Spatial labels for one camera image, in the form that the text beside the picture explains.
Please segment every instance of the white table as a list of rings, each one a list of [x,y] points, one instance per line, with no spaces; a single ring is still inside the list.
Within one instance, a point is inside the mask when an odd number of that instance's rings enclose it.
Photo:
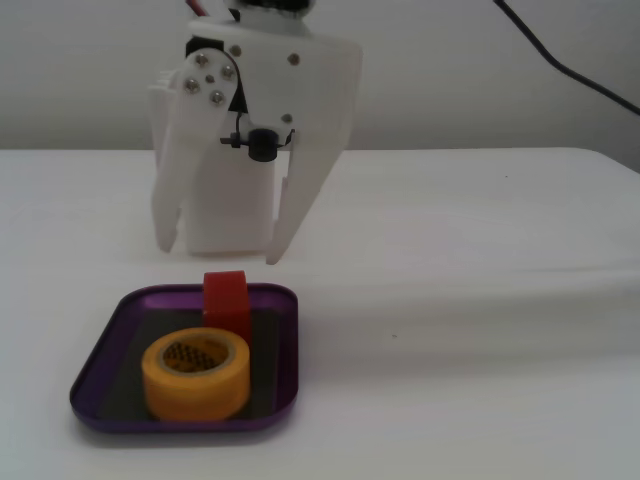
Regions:
[[[349,152],[282,262],[154,243],[150,152],[0,154],[0,477],[640,474],[640,176],[569,149]],[[258,435],[104,436],[68,391],[117,302],[245,269],[300,299]]]

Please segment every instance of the white wall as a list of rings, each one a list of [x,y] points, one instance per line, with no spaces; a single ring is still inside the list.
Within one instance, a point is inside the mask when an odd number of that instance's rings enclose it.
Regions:
[[[640,104],[640,1],[510,4]],[[1,2],[0,147],[148,148],[145,87],[188,17],[180,0]],[[353,148],[575,146],[640,170],[640,118],[549,67],[491,0],[317,0],[308,23],[365,47]]]

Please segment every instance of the red block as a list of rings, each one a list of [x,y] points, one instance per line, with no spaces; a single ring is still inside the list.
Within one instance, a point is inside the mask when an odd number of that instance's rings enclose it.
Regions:
[[[240,335],[251,348],[251,307],[243,271],[204,275],[204,326]]]

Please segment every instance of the wire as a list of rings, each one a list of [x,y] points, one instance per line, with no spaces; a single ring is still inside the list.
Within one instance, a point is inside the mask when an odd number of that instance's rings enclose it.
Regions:
[[[542,42],[538,40],[538,38],[534,35],[534,33],[527,27],[527,25],[516,15],[516,12],[511,10],[509,5],[505,3],[504,0],[493,0],[493,2],[505,13],[507,17],[515,24],[516,27],[523,33],[527,40],[531,42],[531,44],[535,47],[536,50],[542,55],[542,57],[551,64],[552,67],[556,68],[560,72],[564,73],[566,76],[573,78],[575,81],[580,82],[581,84],[595,90],[598,93],[601,93],[605,97],[613,100],[618,105],[626,108],[627,110],[635,113],[636,115],[640,115],[640,108],[635,106],[633,103],[625,100],[621,96],[613,93],[611,90],[603,87],[599,83],[594,82],[593,80],[588,79],[584,75],[580,75],[578,72],[574,72],[569,67],[560,63],[556,58],[549,53]]]
[[[189,8],[193,10],[193,13],[195,13],[198,17],[209,16],[207,11],[204,8],[202,8],[198,0],[186,0],[186,2],[187,2],[187,6],[189,6]]]

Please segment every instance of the black cable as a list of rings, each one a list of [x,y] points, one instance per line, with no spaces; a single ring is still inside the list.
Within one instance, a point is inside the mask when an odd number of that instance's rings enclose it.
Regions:
[[[509,5],[505,3],[504,0],[493,0],[493,2],[505,13],[507,17],[515,24],[516,27],[523,33],[527,40],[531,42],[531,44],[535,47],[536,50],[542,55],[542,57],[551,64],[552,67],[556,68],[560,72],[564,73],[566,76],[573,78],[576,82],[580,82],[581,84],[595,90],[598,93],[601,93],[605,97],[610,100],[613,100],[618,105],[626,108],[627,110],[635,113],[636,115],[640,115],[640,108],[636,107],[633,103],[625,100],[621,96],[613,93],[611,90],[603,87],[599,83],[594,82],[593,80],[588,79],[584,75],[580,75],[578,72],[574,72],[569,67],[563,65],[558,60],[555,59],[549,50],[547,50],[542,42],[538,40],[538,38],[534,35],[534,33],[527,27],[527,25],[516,15],[516,12],[511,10]]]

